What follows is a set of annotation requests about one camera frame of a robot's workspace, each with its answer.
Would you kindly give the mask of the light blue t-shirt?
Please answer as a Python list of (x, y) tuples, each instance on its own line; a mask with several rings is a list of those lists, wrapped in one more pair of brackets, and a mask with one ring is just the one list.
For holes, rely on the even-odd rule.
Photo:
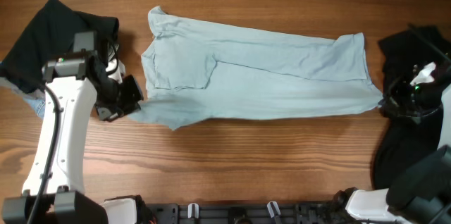
[(210, 118), (275, 120), (377, 107), (362, 33), (337, 39), (148, 14), (147, 100), (132, 119), (172, 130)]

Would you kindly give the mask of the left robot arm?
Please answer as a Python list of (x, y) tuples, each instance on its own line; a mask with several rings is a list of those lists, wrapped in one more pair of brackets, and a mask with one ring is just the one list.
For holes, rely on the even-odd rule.
[(73, 50), (49, 60), (43, 78), (30, 81), (46, 94), (34, 164), (19, 197), (7, 198), (5, 223), (140, 223), (151, 218), (138, 197), (98, 204), (85, 196), (83, 156), (89, 117), (112, 122), (140, 109), (141, 89), (132, 75), (109, 70), (105, 42), (79, 32)]

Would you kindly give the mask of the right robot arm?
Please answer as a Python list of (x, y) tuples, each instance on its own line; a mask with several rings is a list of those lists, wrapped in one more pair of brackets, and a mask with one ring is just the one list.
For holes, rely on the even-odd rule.
[(438, 149), (408, 168), (388, 189), (356, 190), (345, 212), (356, 223), (450, 223), (450, 86), (441, 96)]

